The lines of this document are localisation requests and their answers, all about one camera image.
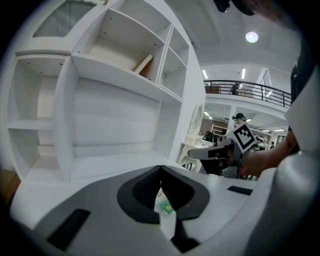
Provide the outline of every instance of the black metal railing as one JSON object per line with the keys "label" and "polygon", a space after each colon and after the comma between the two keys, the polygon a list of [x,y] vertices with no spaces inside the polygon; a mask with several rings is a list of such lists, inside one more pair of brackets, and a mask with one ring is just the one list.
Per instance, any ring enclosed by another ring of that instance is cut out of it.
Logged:
{"label": "black metal railing", "polygon": [[285,108],[291,105],[291,94],[263,84],[236,80],[205,80],[207,94],[236,95],[273,103]]}

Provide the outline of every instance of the ceiling light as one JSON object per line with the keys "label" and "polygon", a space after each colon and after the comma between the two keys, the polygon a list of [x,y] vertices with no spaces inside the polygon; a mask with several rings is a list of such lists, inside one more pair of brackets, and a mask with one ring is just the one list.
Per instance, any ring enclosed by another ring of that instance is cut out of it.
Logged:
{"label": "ceiling light", "polygon": [[255,43],[256,41],[258,41],[258,35],[257,33],[255,32],[248,32],[246,35],[245,35],[245,38],[248,42],[250,43]]}
{"label": "ceiling light", "polygon": [[207,72],[206,72],[205,70],[202,70],[202,73],[203,73],[203,75],[204,75],[204,78],[205,78],[205,79],[208,79]]}
{"label": "ceiling light", "polygon": [[242,69],[242,76],[241,79],[245,79],[245,75],[246,75],[246,69]]}

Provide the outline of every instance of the black rubber pad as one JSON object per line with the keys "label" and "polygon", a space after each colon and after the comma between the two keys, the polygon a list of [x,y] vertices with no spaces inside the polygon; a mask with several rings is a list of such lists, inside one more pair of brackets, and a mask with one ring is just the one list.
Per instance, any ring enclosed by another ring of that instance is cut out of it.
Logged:
{"label": "black rubber pad", "polygon": [[239,186],[231,186],[228,188],[228,190],[233,191],[233,192],[237,192],[240,194],[248,195],[248,196],[250,196],[253,191],[252,189],[239,187]]}
{"label": "black rubber pad", "polygon": [[65,251],[90,215],[90,211],[76,209],[47,239],[53,246]]}

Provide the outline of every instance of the cardboard box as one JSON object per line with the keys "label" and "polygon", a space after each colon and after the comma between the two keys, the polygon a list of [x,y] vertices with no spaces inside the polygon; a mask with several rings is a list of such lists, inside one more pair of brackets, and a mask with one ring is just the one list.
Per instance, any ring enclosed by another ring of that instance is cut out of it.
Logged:
{"label": "cardboard box", "polygon": [[4,170],[0,174],[0,195],[5,204],[11,204],[20,183],[19,176],[12,170]]}

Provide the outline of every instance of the human arm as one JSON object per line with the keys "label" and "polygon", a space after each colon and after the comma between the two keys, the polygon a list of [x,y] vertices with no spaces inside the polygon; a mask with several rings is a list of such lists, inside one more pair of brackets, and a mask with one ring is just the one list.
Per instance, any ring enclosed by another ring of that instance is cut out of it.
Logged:
{"label": "human arm", "polygon": [[285,139],[274,148],[258,152],[248,152],[241,163],[240,176],[253,175],[260,177],[264,170],[277,167],[288,156],[296,143],[296,137],[290,130]]}

